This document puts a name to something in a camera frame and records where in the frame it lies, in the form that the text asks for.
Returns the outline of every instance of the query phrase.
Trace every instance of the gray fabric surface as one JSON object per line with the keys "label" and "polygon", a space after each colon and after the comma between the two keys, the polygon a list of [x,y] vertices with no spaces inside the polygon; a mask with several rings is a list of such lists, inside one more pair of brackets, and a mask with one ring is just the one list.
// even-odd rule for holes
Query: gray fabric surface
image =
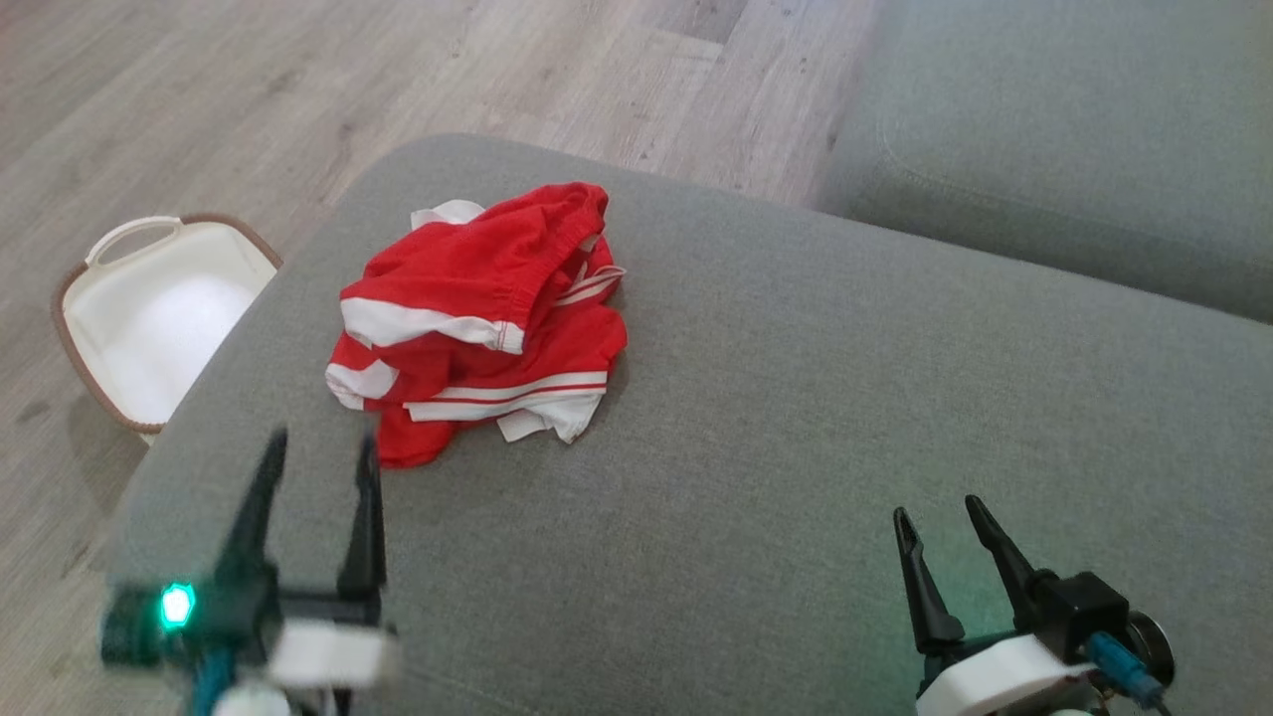
{"label": "gray fabric surface", "polygon": [[322,380],[339,289],[412,209],[566,180],[610,190],[626,358],[573,446],[488,427],[386,473],[384,712],[906,713],[894,507],[969,632],[1009,623],[969,492],[1166,626],[1178,713],[1263,708],[1273,329],[470,136],[383,159],[267,287],[130,484],[113,578],[207,568],[286,423],[271,550],[330,584],[363,426]]}
{"label": "gray fabric surface", "polygon": [[821,209],[1273,322],[1273,4],[881,9]]}

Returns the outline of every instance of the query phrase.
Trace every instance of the folded red garment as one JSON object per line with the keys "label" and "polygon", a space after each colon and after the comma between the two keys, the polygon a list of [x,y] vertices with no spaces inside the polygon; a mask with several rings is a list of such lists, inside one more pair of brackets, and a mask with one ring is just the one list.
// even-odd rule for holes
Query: folded red garment
{"label": "folded red garment", "polygon": [[428,462],[457,427],[493,418],[509,441],[552,428],[569,442],[587,427],[628,341],[602,304],[624,274],[601,234],[606,204],[601,187],[569,183],[468,223],[434,211],[341,292],[327,385],[382,413],[386,466]]}

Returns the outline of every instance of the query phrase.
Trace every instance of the blue connector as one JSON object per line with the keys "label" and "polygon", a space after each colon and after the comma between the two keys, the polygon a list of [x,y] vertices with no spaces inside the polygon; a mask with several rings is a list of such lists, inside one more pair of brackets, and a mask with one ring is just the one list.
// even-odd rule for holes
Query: blue connector
{"label": "blue connector", "polygon": [[1162,684],[1150,675],[1150,670],[1134,654],[1110,634],[1096,632],[1087,640],[1087,659],[1141,708],[1156,708],[1162,703]]}

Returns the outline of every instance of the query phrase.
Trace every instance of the red fabric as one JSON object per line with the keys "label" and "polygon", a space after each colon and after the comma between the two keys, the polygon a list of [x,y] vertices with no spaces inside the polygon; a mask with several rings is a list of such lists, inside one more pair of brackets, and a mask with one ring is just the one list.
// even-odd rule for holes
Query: red fabric
{"label": "red fabric", "polygon": [[[328,385],[341,403],[382,414],[384,466],[432,461],[456,429],[494,417],[415,422],[407,404],[449,414],[598,390],[589,376],[608,373],[628,343],[622,319],[602,304],[622,273],[601,236],[606,204],[598,186],[545,186],[467,224],[425,224],[341,292],[349,333],[332,352]],[[432,312],[443,327],[411,322],[432,321]],[[442,333],[472,322],[498,330]],[[536,381],[550,385],[527,385]]]}

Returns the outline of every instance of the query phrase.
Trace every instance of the basket handle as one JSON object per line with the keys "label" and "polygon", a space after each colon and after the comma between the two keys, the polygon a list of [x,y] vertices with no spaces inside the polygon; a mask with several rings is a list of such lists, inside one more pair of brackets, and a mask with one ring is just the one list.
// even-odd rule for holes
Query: basket handle
{"label": "basket handle", "polygon": [[[111,229],[109,233],[98,240],[98,242],[93,245],[93,248],[88,250],[88,256],[84,257],[84,262],[88,264],[89,266],[101,266],[102,254],[106,254],[108,248],[115,246],[116,241],[120,241],[121,238],[129,236],[130,233],[136,233],[139,231],[155,227],[171,227],[172,233],[144,248],[150,248],[151,246],[157,246],[177,236],[177,232],[181,231],[182,223],[181,219],[178,219],[177,217],[146,217],[144,219],[134,219],[126,224]],[[132,254],[129,254],[126,256],[121,256],[111,262],[116,264],[118,261],[127,259],[129,256],[135,256],[144,248],[139,248],[137,251],[134,251]]]}

